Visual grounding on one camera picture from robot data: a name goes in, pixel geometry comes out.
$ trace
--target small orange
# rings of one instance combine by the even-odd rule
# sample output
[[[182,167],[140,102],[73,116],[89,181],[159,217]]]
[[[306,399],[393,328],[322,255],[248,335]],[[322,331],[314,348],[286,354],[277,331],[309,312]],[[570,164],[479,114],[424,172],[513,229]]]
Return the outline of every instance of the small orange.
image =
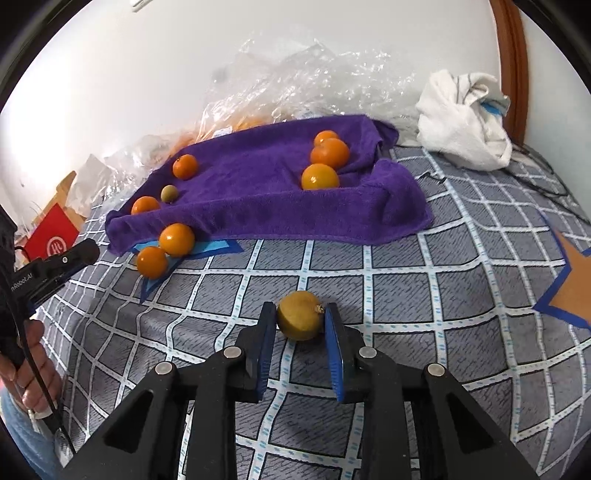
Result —
[[[347,144],[338,138],[327,138],[310,153],[311,163],[323,163],[335,170],[344,167],[350,156]]]
[[[199,163],[192,155],[183,155],[173,163],[173,174],[181,180],[188,180],[199,170]]]
[[[303,190],[334,189],[340,185],[335,170],[323,163],[314,163],[301,175]]]
[[[319,147],[320,144],[324,140],[326,140],[327,138],[338,138],[338,137],[339,136],[337,135],[337,133],[333,132],[332,130],[323,130],[318,135],[316,135],[316,138],[314,139],[314,146]]]
[[[137,267],[144,277],[156,280],[168,268],[166,253],[160,247],[146,247],[138,254]]]
[[[138,213],[150,212],[159,208],[160,204],[154,197],[140,197],[134,202],[133,207],[131,207],[131,214],[137,215]]]
[[[182,257],[195,246],[195,234],[187,225],[173,223],[162,230],[158,245],[171,257]]]
[[[271,122],[265,121],[265,119],[261,116],[247,116],[238,122],[238,124],[234,127],[234,131],[241,132],[242,130],[260,127],[261,125],[266,125],[267,123]]]

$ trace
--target human hand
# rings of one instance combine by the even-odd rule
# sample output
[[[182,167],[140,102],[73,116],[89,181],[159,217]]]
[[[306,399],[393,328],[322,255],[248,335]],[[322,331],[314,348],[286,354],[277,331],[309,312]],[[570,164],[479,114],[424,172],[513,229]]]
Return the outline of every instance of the human hand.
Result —
[[[33,360],[49,390],[51,399],[55,400],[61,393],[61,377],[57,373],[53,362],[47,357],[45,347],[40,343],[45,332],[45,326],[39,320],[31,320],[27,322],[26,331],[27,344],[31,350]],[[17,370],[7,357],[0,354],[0,377],[2,377],[8,391],[24,410],[31,408],[39,413],[49,407],[28,361],[25,360]],[[22,389],[21,391],[24,391],[22,396],[19,394],[16,385]]]

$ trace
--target black cable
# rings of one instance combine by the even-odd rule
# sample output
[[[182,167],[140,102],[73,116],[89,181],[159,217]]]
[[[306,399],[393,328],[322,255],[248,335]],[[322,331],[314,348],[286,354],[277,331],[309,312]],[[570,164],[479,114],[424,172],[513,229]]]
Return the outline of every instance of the black cable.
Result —
[[[560,176],[554,171],[554,169],[552,168],[552,165],[550,165],[550,163],[548,163],[548,161],[540,153],[536,152],[536,150],[531,148],[529,145],[519,145],[519,144],[514,143],[513,148],[515,151],[517,151],[523,155],[526,155],[528,158],[532,159],[540,168],[544,169],[546,172],[548,172],[549,174],[554,176],[558,180],[558,182],[560,183],[560,186],[562,187],[563,191],[562,192],[554,192],[552,190],[541,187],[540,185],[536,185],[535,183],[533,183],[529,180],[526,180],[523,177],[520,177],[519,175],[517,175],[516,173],[511,171],[509,168],[502,168],[501,171],[506,173],[510,177],[513,177],[515,180],[517,180],[523,186],[528,187],[529,189],[539,193],[540,195],[542,195],[542,197],[551,201],[556,206],[563,209],[565,212],[578,218],[578,220],[580,220],[581,222],[585,223],[586,225],[591,226],[591,221],[589,221],[589,219],[587,217],[580,215],[579,213],[575,212],[573,209],[569,208],[568,206],[566,206],[558,201],[558,199],[560,199],[560,198],[572,196],[572,193],[569,190],[569,188],[566,186],[564,181],[560,178]]]
[[[70,435],[68,435],[68,432],[66,431],[66,427],[64,425],[63,418],[61,417],[60,413],[57,411],[56,406],[53,404],[53,400],[51,399],[51,395],[49,393],[49,390],[47,389],[47,386],[45,385],[45,382],[43,381],[43,378],[39,372],[39,369],[37,368],[37,365],[35,364],[35,360],[33,359],[33,355],[31,354],[31,349],[29,348],[29,345],[27,343],[27,333],[25,331],[25,326],[22,322],[19,322],[19,320],[18,320],[18,307],[16,306],[14,299],[12,298],[10,283],[9,283],[8,279],[6,278],[6,274],[2,271],[2,269],[0,269],[0,290],[4,291],[4,297],[5,297],[6,303],[8,305],[8,310],[10,311],[10,314],[12,315],[12,320],[14,321],[14,325],[17,328],[18,338],[21,341],[22,351],[25,354],[25,358],[29,362],[29,366],[31,367],[31,370],[33,372],[33,376],[35,376],[35,380],[37,380],[37,382],[39,383],[39,386],[41,387],[41,391],[43,392],[43,396],[47,400],[47,404],[49,405],[49,408],[51,409],[51,413],[55,416],[55,418],[58,420],[58,422],[60,424],[60,430],[64,434],[64,437],[66,438],[66,441],[68,442],[68,447],[72,451],[72,455],[75,455],[76,449],[74,448],[74,444],[72,443],[72,439],[70,438]]]
[[[27,261],[28,262],[31,261],[31,259],[29,258],[29,255],[28,255],[27,251],[23,247],[17,245],[17,246],[14,247],[14,249],[15,250],[20,250],[22,252],[22,254],[25,256],[25,258],[27,259]]]

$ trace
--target plastic bag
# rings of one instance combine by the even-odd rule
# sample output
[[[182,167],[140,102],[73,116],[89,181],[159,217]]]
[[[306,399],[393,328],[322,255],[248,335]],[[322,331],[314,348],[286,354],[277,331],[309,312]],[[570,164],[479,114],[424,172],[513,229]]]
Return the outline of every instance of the plastic bag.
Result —
[[[146,135],[136,144],[122,148],[105,159],[112,175],[104,190],[105,201],[99,217],[104,220],[111,210],[118,210],[141,187],[148,175],[170,156],[175,135]]]
[[[318,41],[263,36],[215,72],[201,120],[171,154],[195,142],[292,119],[362,113],[416,138],[420,90],[408,62],[384,51],[335,54]]]
[[[113,174],[112,168],[94,155],[89,155],[84,165],[76,171],[76,178],[66,198],[66,207],[88,218],[90,209],[109,185]]]

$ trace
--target purple towel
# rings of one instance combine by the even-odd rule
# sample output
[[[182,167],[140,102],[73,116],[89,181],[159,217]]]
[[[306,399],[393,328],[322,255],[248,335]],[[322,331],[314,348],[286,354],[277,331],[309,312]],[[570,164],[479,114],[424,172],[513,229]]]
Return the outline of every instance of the purple towel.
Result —
[[[351,150],[340,168],[340,188],[303,191],[316,134],[334,130]],[[410,172],[381,148],[398,133],[363,115],[331,116],[252,128],[184,148],[199,173],[182,181],[171,158],[152,172],[121,210],[109,212],[109,249],[122,255],[139,242],[158,238],[172,223],[193,228],[198,240],[319,239],[378,245],[411,235],[433,219],[425,195]],[[144,195],[160,198],[168,184],[180,198],[160,210],[130,215]]]

